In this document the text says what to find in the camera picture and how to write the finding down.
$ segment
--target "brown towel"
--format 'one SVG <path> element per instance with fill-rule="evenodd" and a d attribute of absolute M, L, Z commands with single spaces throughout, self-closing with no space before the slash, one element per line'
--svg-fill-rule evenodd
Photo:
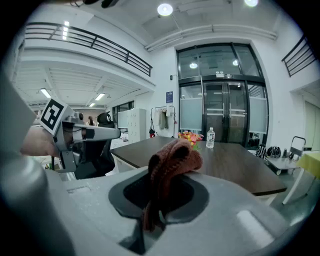
<path fill-rule="evenodd" d="M 179 174 L 198 170 L 203 164 L 199 152 L 192 149 L 190 142 L 176 139 L 165 145 L 149 160 L 150 201 L 144 209 L 143 229 L 153 231 L 161 226 L 159 211 L 165 216 L 166 201 L 170 192 L 171 179 Z"/>

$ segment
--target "round ceiling light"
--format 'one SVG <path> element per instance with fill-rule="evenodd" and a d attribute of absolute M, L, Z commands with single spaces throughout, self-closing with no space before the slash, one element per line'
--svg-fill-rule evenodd
<path fill-rule="evenodd" d="M 173 12 L 172 6 L 168 3 L 160 4 L 157 10 L 158 10 L 158 13 L 162 16 L 168 16 Z"/>
<path fill-rule="evenodd" d="M 258 4 L 258 0 L 244 0 L 244 2 L 250 7 L 255 7 Z"/>
<path fill-rule="evenodd" d="M 198 64 L 196 63 L 191 63 L 189 66 L 191 69 L 196 69 L 198 67 Z"/>

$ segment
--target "blue sign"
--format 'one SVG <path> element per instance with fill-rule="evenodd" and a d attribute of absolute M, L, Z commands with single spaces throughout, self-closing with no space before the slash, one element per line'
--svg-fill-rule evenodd
<path fill-rule="evenodd" d="M 165 97 L 165 103 L 173 103 L 174 102 L 174 92 L 167 91 Z"/>

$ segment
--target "plastic bottle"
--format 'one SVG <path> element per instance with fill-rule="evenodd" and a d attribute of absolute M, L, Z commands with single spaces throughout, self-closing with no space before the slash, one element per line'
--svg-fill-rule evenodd
<path fill-rule="evenodd" d="M 214 128 L 210 127 L 210 130 L 206 134 L 206 147 L 209 149 L 213 149 L 215 145 L 215 136 Z"/>

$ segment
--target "cart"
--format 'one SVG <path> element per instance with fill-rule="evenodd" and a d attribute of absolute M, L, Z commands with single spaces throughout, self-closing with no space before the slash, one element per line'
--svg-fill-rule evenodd
<path fill-rule="evenodd" d="M 302 146 L 302 149 L 297 149 L 295 147 L 293 147 L 293 143 L 295 139 L 300 139 L 304 141 L 304 144 Z M 299 158 L 302 156 L 304 148 L 306 145 L 306 139 L 299 137 L 299 136 L 294 136 L 291 142 L 291 146 L 290 146 L 290 152 L 291 154 L 293 154 L 293 158 L 295 156 L 298 156 Z M 273 167 L 275 167 L 276 169 L 276 175 L 280 175 L 281 171 L 288 171 L 291 170 L 294 171 L 294 169 L 297 169 L 297 165 L 296 162 L 294 160 L 291 160 L 290 158 L 286 157 L 286 158 L 266 158 L 266 160 L 268 161 L 269 164 L 271 164 Z"/>

